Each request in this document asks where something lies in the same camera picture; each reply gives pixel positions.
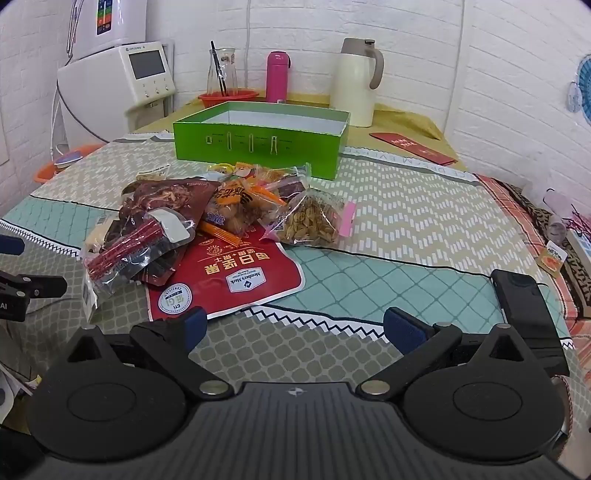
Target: candy wrapper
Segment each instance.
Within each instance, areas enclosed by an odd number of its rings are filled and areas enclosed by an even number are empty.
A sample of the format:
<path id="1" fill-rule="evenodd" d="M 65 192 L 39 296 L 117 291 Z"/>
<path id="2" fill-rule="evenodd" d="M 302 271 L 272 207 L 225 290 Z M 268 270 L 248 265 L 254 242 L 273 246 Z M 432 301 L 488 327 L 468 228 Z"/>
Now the candy wrapper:
<path id="1" fill-rule="evenodd" d="M 276 195 L 244 179 L 227 181 L 206 206 L 199 229 L 236 247 L 254 222 L 274 221 L 285 205 Z"/>

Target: chopsticks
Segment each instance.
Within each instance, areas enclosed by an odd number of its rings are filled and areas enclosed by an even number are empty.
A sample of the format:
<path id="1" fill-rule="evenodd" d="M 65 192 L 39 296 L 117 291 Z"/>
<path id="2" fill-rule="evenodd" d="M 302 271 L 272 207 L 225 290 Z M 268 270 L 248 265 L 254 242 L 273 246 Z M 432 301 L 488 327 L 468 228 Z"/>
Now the chopsticks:
<path id="1" fill-rule="evenodd" d="M 217 57 L 216 47 L 213 44 L 212 40 L 212 55 L 213 55 L 213 62 L 216 65 L 216 72 L 217 72 L 217 79 L 220 82 L 220 90 L 223 96 L 228 96 L 228 89 L 226 88 L 226 80 L 224 80 L 222 68 L 220 67 L 220 61 Z"/>

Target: pink tag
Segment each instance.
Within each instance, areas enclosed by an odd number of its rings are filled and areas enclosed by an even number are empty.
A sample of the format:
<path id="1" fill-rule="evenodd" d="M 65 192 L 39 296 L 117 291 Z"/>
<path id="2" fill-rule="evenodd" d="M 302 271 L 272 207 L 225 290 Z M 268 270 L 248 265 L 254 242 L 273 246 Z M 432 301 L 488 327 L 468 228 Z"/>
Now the pink tag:
<path id="1" fill-rule="evenodd" d="M 355 217 L 355 202 L 347 202 L 343 210 L 343 220 L 340 224 L 339 235 L 351 236 L 351 227 L 353 225 L 353 218 Z"/>

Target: open cardboard box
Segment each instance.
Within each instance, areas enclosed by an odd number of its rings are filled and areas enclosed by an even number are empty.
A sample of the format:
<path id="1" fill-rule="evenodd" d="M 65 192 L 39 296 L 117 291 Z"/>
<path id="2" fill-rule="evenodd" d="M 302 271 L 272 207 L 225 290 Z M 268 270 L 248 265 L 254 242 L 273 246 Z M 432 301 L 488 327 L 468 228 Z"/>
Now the open cardboard box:
<path id="1" fill-rule="evenodd" d="M 173 125 L 179 160 L 269 168 L 310 163 L 314 177 L 329 180 L 348 127 L 348 112 L 263 102 L 225 102 Z"/>

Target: plaid fabric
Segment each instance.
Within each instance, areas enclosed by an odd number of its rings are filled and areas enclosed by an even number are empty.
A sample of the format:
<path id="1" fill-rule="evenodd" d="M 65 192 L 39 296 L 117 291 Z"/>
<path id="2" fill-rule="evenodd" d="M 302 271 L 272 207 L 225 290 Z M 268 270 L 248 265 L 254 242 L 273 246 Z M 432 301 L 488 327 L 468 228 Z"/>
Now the plaid fabric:
<path id="1" fill-rule="evenodd" d="M 488 193 L 490 193 L 495 199 L 501 210 L 503 210 L 506 215 L 513 217 L 517 224 L 519 224 L 521 227 L 521 238 L 523 239 L 525 246 L 528 248 L 531 255 L 534 258 L 537 258 L 538 255 L 542 253 L 546 242 L 536 230 L 530 216 L 496 180 L 490 177 L 485 177 L 484 175 L 477 175 L 477 177 L 487 189 Z M 579 311 L 562 275 L 553 278 L 553 281 L 563 306 L 564 321 L 569 328 L 569 332 L 574 337 L 572 328 L 575 326 Z"/>

